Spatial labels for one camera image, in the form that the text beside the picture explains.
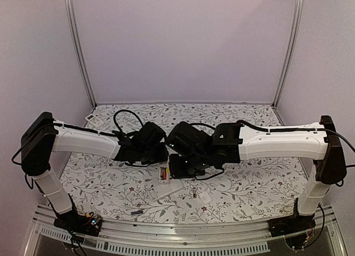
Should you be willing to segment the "long white remote with buttons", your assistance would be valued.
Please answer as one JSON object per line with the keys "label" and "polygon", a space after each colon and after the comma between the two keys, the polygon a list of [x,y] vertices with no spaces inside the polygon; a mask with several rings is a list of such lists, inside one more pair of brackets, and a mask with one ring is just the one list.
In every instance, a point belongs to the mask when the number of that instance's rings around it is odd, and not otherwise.
{"label": "long white remote with buttons", "polygon": [[169,184],[170,183],[170,171],[168,167],[160,167],[159,169],[159,183]]}

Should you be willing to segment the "white remote control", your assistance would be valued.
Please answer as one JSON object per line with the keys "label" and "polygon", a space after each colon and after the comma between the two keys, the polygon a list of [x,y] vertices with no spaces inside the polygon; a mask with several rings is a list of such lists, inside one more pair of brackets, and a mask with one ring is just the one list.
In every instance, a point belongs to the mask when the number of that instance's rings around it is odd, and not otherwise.
{"label": "white remote control", "polygon": [[182,189],[183,184],[180,180],[171,180],[168,184],[158,184],[148,189],[148,196],[152,201],[157,201]]}

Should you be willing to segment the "white battery cover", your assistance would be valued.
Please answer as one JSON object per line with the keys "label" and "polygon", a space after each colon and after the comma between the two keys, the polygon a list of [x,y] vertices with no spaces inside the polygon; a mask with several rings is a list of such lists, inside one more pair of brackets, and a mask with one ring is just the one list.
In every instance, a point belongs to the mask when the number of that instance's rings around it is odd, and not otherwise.
{"label": "white battery cover", "polygon": [[199,197],[201,199],[201,201],[204,203],[204,204],[208,204],[212,201],[212,198],[210,197],[210,195],[206,192],[202,192],[199,194]]}

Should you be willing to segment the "small white remote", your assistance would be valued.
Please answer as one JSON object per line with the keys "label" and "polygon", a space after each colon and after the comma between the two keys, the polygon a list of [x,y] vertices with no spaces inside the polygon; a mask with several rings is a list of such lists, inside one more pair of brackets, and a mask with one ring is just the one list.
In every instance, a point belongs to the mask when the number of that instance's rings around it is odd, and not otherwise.
{"label": "small white remote", "polygon": [[85,120],[96,128],[101,127],[104,124],[104,122],[94,114],[89,114],[85,117]]}

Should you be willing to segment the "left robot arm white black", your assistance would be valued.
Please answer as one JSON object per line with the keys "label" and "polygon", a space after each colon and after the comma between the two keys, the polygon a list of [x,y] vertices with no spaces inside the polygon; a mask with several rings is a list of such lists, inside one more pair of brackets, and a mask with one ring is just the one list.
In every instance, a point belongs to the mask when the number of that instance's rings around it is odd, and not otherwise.
{"label": "left robot arm white black", "polygon": [[33,179],[54,211],[70,230],[78,230],[83,222],[58,173],[52,168],[57,153],[81,153],[123,162],[128,165],[152,165],[166,162],[166,133],[155,123],[143,124],[138,131],[103,132],[73,126],[54,119],[51,112],[42,112],[21,137],[21,146],[12,163]]}

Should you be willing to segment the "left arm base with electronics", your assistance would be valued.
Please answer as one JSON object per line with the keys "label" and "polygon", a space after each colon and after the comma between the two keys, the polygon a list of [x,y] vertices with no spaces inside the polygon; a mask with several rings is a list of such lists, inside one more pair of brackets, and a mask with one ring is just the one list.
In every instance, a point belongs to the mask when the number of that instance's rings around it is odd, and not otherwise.
{"label": "left arm base with electronics", "polygon": [[74,208],[64,214],[55,212],[54,226],[66,230],[69,234],[84,234],[98,237],[102,227],[102,217],[90,212],[87,215],[79,214]]}

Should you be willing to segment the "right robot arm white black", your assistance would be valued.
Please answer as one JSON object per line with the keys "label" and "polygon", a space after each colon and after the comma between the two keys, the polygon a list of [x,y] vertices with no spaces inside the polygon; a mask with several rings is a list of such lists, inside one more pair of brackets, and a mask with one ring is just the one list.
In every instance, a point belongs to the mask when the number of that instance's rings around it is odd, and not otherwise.
{"label": "right robot arm white black", "polygon": [[247,121],[221,123],[209,135],[194,124],[180,122],[169,133],[166,145],[174,151],[169,168],[174,178],[203,175],[208,167],[261,158],[308,158],[311,177],[295,201],[287,227],[299,231],[308,223],[330,186],[344,180],[347,165],[342,143],[330,116],[302,126],[258,127]]}

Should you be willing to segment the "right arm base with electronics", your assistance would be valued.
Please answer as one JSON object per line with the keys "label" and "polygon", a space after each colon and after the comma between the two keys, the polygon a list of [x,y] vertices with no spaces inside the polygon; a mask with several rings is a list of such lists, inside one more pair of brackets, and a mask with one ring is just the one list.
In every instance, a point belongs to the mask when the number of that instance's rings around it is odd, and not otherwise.
{"label": "right arm base with electronics", "polygon": [[271,237],[290,235],[285,238],[285,242],[292,250],[305,249],[316,226],[314,216],[315,214],[300,215],[295,203],[291,215],[270,219],[267,222],[268,231]]}

